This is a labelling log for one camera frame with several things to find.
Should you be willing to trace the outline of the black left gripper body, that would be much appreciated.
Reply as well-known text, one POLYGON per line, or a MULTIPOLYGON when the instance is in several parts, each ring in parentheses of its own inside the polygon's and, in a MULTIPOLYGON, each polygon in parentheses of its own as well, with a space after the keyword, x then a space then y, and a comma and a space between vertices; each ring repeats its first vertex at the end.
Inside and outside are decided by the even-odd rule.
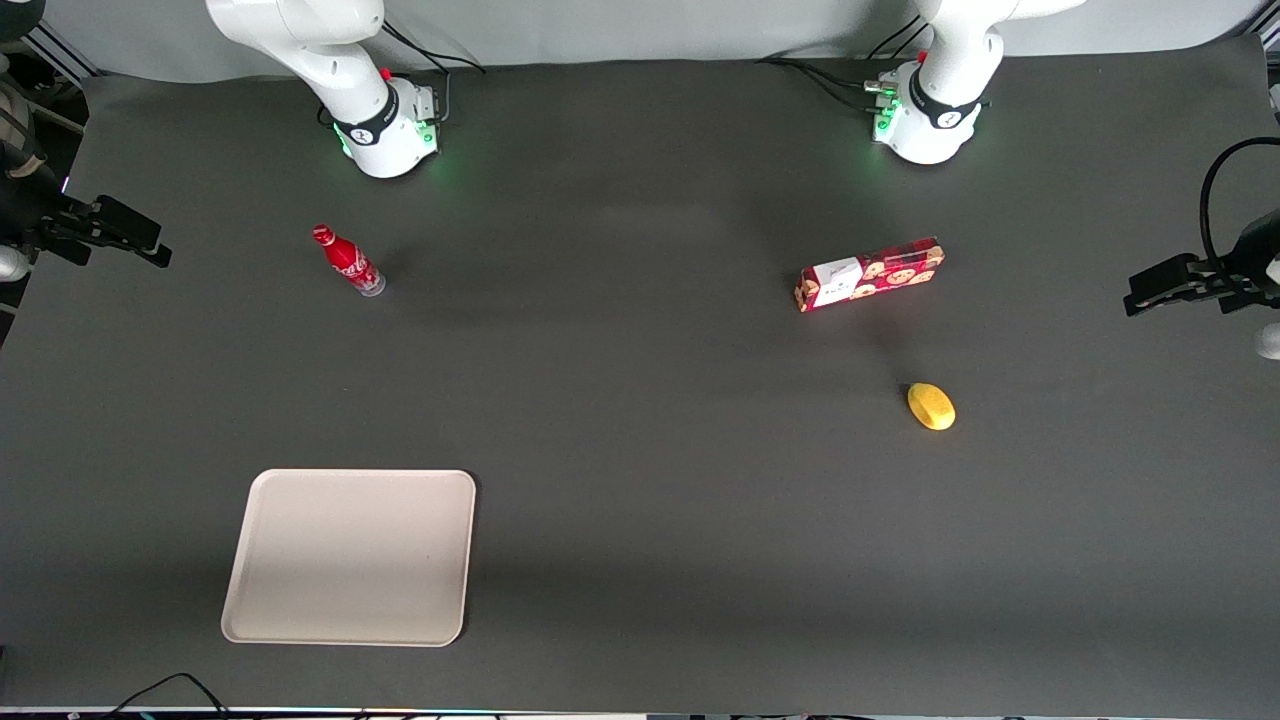
POLYGON ((1261 217, 1239 236, 1234 249, 1217 258, 1215 278, 1221 286, 1219 309, 1230 314, 1245 307, 1279 309, 1279 210, 1261 217))

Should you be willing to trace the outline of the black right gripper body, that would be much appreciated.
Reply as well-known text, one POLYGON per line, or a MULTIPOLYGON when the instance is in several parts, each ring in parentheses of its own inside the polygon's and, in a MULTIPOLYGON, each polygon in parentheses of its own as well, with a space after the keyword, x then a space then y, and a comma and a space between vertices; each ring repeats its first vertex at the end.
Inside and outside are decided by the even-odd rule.
POLYGON ((60 191, 23 179, 1 184, 1 243, 27 255, 51 252, 77 266, 90 263, 91 217, 96 202, 84 202, 60 191))

